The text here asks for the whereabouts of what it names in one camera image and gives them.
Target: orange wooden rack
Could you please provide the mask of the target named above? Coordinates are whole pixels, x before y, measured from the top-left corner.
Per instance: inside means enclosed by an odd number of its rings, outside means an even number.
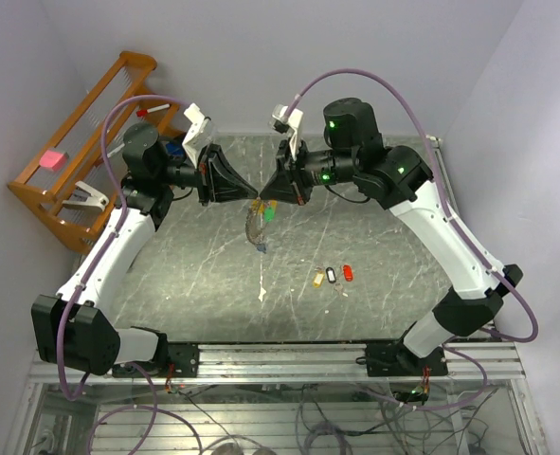
[[[144,54],[124,51],[119,54],[117,61],[109,68],[100,81],[83,99],[80,105],[57,130],[57,132],[42,147],[27,164],[25,169],[8,183],[10,190],[23,201],[23,203],[35,214],[35,216],[69,249],[80,254],[87,254],[92,244],[99,238],[106,221],[114,207],[117,197],[113,194],[105,210],[94,217],[89,226],[81,226],[71,223],[60,216],[63,208],[63,200],[71,196],[76,188],[76,183],[83,180],[88,173],[102,164],[100,157],[100,133],[102,122],[96,128],[95,133],[85,137],[80,150],[69,160],[58,177],[47,189],[38,188],[29,184],[29,180],[40,169],[40,158],[46,150],[58,147],[64,137],[71,131],[81,119],[88,108],[97,100],[105,87],[109,85],[117,73],[125,68],[130,75],[130,84],[123,95],[115,101],[115,104],[135,95],[150,95],[153,92],[147,88],[145,81],[155,70],[157,62],[153,57]],[[121,112],[111,124],[107,135],[107,145],[117,135],[122,125],[129,119],[131,114],[138,109],[149,109],[158,105],[157,101],[141,101],[128,106]],[[157,127],[160,135],[176,137],[181,132],[171,127],[171,120],[178,112],[180,106],[171,104],[166,111],[155,112],[145,118]]]

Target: blue object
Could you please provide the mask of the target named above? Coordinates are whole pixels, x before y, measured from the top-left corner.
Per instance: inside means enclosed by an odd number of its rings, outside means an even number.
[[[183,149],[182,145],[172,144],[171,142],[166,144],[166,151],[171,156],[183,156],[185,154],[185,149]]]

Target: white wall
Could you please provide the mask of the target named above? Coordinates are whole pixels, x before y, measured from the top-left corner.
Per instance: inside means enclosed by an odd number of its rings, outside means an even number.
[[[533,397],[560,455],[560,0],[525,0],[445,136],[463,217],[524,270],[540,337],[520,346]],[[500,328],[530,324],[508,299]]]
[[[440,134],[471,93],[521,0],[42,0],[91,86],[122,49],[153,55],[156,87],[196,101],[220,131],[269,133],[273,107],[324,71],[377,72]],[[308,132],[345,96],[377,106],[385,133],[412,133],[374,82],[326,81],[302,104]]]
[[[83,97],[35,0],[0,0],[0,453],[35,339],[30,307],[68,277],[71,255],[6,188]]]

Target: tabletop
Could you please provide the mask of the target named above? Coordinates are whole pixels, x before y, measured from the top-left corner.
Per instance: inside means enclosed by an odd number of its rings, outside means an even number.
[[[261,190],[274,171],[280,138],[216,142]],[[414,137],[389,137],[386,144],[423,150]],[[321,138],[307,145],[326,148]],[[353,184],[334,189],[363,197]],[[111,308],[116,327],[149,327],[170,341],[394,338],[450,285],[418,238],[374,201],[352,204],[317,187],[306,206],[279,203],[265,229],[266,253],[246,240],[251,202],[202,207],[193,195],[174,203],[122,282]],[[351,282],[340,276],[344,264],[352,268]],[[313,286],[316,269],[329,266],[343,293],[327,280]]]

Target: red key tag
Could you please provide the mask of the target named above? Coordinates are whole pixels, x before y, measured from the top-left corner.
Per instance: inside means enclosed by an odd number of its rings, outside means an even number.
[[[347,282],[353,281],[353,271],[350,265],[343,265],[343,275]]]

